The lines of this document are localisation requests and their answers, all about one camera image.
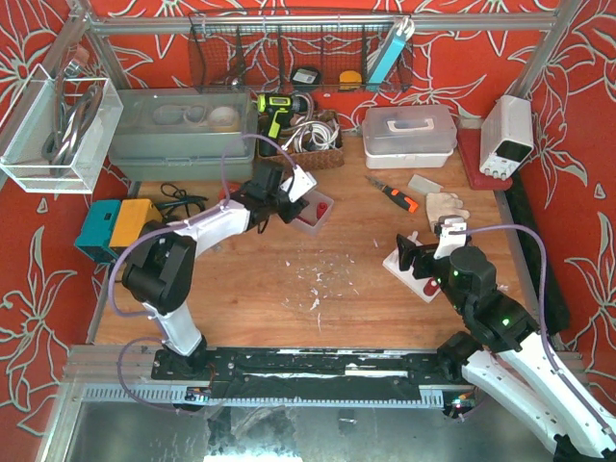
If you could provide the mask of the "white peg base plate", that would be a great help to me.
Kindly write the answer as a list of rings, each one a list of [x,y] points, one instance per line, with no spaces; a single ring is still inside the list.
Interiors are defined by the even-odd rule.
[[[419,240],[419,232],[415,230],[411,235],[407,236],[413,240],[417,246],[423,245]],[[437,295],[428,297],[423,293],[423,288],[428,279],[415,279],[412,274],[412,267],[410,270],[398,269],[398,248],[396,247],[382,262],[382,266],[393,276],[395,276],[400,282],[402,282],[407,288],[409,288],[414,294],[416,294],[423,301],[430,303]]]

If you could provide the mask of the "orange black screwdriver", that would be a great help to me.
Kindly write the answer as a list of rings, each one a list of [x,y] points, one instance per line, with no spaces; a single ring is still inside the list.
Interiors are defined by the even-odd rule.
[[[401,192],[399,189],[388,186],[375,177],[366,175],[366,179],[404,211],[413,214],[419,209],[419,204],[408,194]]]

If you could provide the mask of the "white work glove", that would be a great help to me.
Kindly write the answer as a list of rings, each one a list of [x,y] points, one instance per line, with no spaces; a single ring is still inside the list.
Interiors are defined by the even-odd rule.
[[[449,192],[429,192],[425,196],[425,212],[431,231],[441,217],[458,216],[468,220],[471,216],[458,195]]]

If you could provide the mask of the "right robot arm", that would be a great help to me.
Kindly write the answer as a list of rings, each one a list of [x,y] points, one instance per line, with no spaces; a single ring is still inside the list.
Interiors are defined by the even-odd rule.
[[[540,326],[499,290],[496,268],[476,246],[397,236],[398,269],[433,280],[466,328],[437,350],[452,381],[465,380],[515,416],[555,461],[612,461],[615,418],[555,356]]]

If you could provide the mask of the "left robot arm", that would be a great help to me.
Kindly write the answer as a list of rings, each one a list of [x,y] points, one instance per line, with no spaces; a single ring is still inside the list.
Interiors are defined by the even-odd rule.
[[[282,165],[264,161],[213,207],[167,224],[149,221],[120,255],[114,269],[124,267],[122,286],[157,323],[163,345],[175,355],[194,364],[205,360],[207,341],[188,306],[196,258],[230,237],[253,228],[262,232],[273,215],[289,223],[307,207],[305,195],[318,185],[316,178],[300,166],[287,179],[283,174]]]

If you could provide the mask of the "translucent plastic spring bin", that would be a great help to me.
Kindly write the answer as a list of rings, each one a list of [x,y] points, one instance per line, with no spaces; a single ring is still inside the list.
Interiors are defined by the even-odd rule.
[[[308,206],[294,219],[290,225],[297,231],[316,237],[329,220],[333,211],[334,199],[318,191],[311,191],[304,195]],[[329,210],[320,223],[316,223],[316,208],[320,202],[329,204]]]

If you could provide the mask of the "woven wicker basket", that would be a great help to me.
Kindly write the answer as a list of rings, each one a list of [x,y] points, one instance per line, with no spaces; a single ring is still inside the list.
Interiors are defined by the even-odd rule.
[[[323,110],[318,113],[317,119],[324,122],[339,122],[338,113],[333,110]],[[267,117],[259,115],[258,129],[265,128]],[[342,167],[345,164],[345,152],[343,149],[343,138],[339,132],[335,140],[335,147],[326,150],[313,150],[305,152],[295,152],[294,148],[289,149],[291,158],[296,164],[300,165],[304,170],[324,170]],[[255,147],[255,163],[263,161],[272,161],[283,165],[286,169],[290,168],[290,163],[284,155],[264,157],[261,155],[259,145]]]

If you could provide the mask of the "red cube block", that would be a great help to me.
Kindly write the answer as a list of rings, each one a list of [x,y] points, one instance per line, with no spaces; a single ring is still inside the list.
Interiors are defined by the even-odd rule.
[[[226,197],[226,192],[227,192],[227,191],[229,191],[229,193],[234,193],[234,192],[236,192],[236,191],[237,191],[237,190],[238,190],[241,186],[242,186],[242,184],[241,184],[241,183],[237,183],[237,182],[228,182],[228,183],[227,183],[227,190],[226,190],[224,187],[222,187],[222,188],[219,190],[219,193],[218,193],[218,199],[219,199],[219,200],[224,199],[224,198]]]

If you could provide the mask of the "white plastic toolbox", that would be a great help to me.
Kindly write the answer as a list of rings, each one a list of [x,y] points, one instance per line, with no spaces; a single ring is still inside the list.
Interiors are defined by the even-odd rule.
[[[457,146],[445,105],[370,108],[362,135],[370,169],[442,167]]]

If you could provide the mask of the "black foam strip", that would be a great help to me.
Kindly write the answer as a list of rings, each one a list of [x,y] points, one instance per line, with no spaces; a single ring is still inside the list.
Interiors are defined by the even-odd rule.
[[[513,180],[513,185],[504,194],[512,219],[515,224],[525,226],[538,234],[537,224],[531,212],[521,176],[515,172],[510,178]],[[539,246],[527,232],[518,231],[517,234],[533,289],[535,293],[538,293],[541,274]],[[550,263],[547,263],[545,302],[547,303],[544,313],[545,321],[548,333],[553,336],[570,326],[571,315]]]

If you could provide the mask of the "red tray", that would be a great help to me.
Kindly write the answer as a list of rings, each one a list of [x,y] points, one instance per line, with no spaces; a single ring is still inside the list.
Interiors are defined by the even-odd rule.
[[[513,185],[511,178],[506,180],[495,179],[479,171],[479,129],[459,128],[457,130],[457,147],[472,190],[507,191]]]

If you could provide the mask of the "yellow tape measure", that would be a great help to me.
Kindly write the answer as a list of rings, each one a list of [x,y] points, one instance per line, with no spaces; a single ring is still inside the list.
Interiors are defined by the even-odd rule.
[[[362,75],[358,71],[345,70],[339,74],[339,91],[359,90],[362,84]]]

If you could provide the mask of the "grey plastic storage box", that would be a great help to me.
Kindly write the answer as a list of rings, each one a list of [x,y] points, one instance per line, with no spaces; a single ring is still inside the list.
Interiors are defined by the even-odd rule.
[[[257,111],[245,92],[193,89],[121,90],[123,112],[110,162],[132,181],[218,180],[251,177]]]

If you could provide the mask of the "yellow box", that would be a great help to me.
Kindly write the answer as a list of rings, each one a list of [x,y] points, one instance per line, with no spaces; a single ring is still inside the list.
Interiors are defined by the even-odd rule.
[[[141,234],[143,227],[151,220],[161,222],[161,213],[149,198],[124,199],[120,204],[118,216],[109,243],[116,262],[122,251]]]

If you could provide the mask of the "white power supply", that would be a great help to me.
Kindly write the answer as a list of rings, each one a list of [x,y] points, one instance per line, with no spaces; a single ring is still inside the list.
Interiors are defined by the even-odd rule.
[[[480,128],[479,171],[499,180],[508,179],[533,149],[530,102],[501,96]]]

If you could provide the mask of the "teal box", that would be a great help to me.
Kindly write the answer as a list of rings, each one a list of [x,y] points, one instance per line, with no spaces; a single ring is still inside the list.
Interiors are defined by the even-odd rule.
[[[74,246],[97,264],[109,264],[116,258],[110,242],[121,202],[106,199],[92,202]]]

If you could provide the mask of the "blue book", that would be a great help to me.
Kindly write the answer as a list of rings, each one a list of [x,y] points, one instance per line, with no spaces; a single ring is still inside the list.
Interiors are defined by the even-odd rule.
[[[404,29],[393,27],[380,48],[368,59],[367,89],[377,91],[385,81],[398,56],[402,52],[407,38]]]

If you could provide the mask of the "clear acrylic box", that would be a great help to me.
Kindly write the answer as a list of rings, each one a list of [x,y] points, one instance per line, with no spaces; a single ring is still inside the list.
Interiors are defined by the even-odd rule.
[[[92,194],[123,104],[107,77],[52,78],[41,65],[1,121],[1,172],[26,193]]]

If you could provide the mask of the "green yellow cordless drill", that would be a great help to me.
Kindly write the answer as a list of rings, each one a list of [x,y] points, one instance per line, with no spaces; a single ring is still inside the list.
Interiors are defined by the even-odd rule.
[[[308,102],[300,95],[260,93],[256,106],[260,114],[267,116],[267,123],[260,134],[278,144],[281,131],[291,125],[294,115],[307,112]]]

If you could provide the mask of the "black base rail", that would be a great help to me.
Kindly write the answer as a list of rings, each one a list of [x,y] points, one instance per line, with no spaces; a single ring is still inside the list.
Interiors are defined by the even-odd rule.
[[[474,387],[431,349],[213,347],[193,360],[164,347],[151,377],[207,385],[214,398],[392,401]]]

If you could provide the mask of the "aluminium frame bar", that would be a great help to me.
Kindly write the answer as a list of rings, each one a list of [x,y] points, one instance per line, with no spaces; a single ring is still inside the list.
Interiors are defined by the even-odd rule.
[[[198,25],[208,27],[265,26],[376,26],[402,19],[401,14],[331,15],[239,15],[170,17],[101,17],[90,29],[102,36],[186,34]],[[554,13],[456,13],[415,14],[411,17],[418,32],[435,31],[548,31],[556,22]]]

